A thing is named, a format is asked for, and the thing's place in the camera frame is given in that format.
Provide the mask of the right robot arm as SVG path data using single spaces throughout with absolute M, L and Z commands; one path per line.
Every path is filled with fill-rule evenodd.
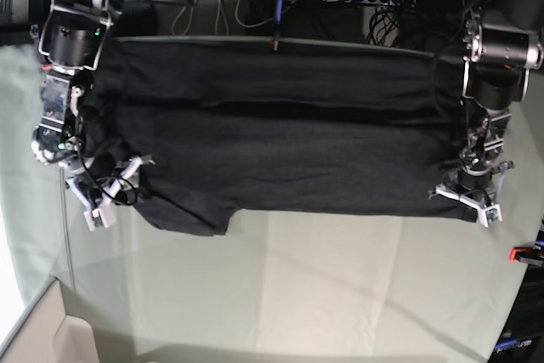
M 70 174 L 65 183 L 84 206 L 90 230 L 116 222 L 115 205 L 131 206 L 139 170 L 147 164 L 133 156 L 116 165 L 108 138 L 93 147 L 86 135 L 84 102 L 93 90 L 92 74 L 108 37 L 122 16 L 124 0 L 50 0 L 48 18 L 37 44 L 49 65 L 40 88 L 42 117 L 32 134 L 31 150 L 45 165 Z

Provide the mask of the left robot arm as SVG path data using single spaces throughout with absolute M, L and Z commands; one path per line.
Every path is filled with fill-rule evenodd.
M 503 161 L 510 105 L 524 99 L 543 64 L 543 0 L 467 0 L 463 23 L 461 145 L 453 168 L 429 193 L 461 203 L 484 227 L 502 220 L 498 202 L 513 162 Z

